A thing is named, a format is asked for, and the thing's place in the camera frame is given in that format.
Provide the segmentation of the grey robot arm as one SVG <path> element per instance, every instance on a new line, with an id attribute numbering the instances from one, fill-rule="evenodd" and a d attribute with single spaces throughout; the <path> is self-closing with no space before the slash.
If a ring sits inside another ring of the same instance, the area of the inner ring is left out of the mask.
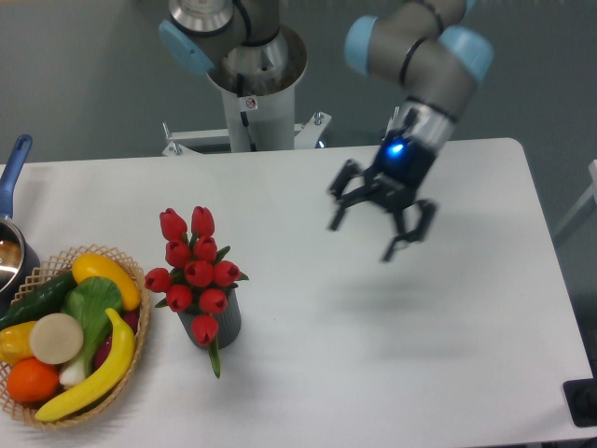
<path id="1" fill-rule="evenodd" d="M 389 119 L 369 167 L 344 163 L 329 187 L 337 229 L 353 205 L 377 204 L 395 222 L 384 254 L 426 237 L 436 205 L 418 195 L 493 61 L 483 36 L 461 26 L 469 1 L 408 1 L 391 16 L 359 18 L 344 42 L 347 64 L 400 85 L 406 100 Z M 307 67 L 302 39 L 276 1 L 172 1 L 162 44 L 189 72 L 220 90 L 231 149 L 297 147 L 295 88 Z"/>

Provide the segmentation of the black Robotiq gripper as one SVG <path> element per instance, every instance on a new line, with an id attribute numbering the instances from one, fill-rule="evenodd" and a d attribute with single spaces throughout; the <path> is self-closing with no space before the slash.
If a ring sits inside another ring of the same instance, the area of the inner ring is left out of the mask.
<path id="1" fill-rule="evenodd" d="M 367 169 L 349 159 L 330 184 L 327 192 L 334 198 L 337 209 L 328 228 L 336 231 L 349 207 L 368 201 L 390 212 L 395 223 L 395 235 L 383 252 L 382 262 L 390 262 L 401 246 L 423 242 L 431 228 L 437 204 L 419 198 L 418 190 L 436 157 L 432 149 L 418 143 L 405 131 L 390 131 Z M 346 191 L 355 179 L 360 179 L 361 185 Z M 418 210 L 418 221 L 408 229 L 406 211 L 412 206 Z"/>

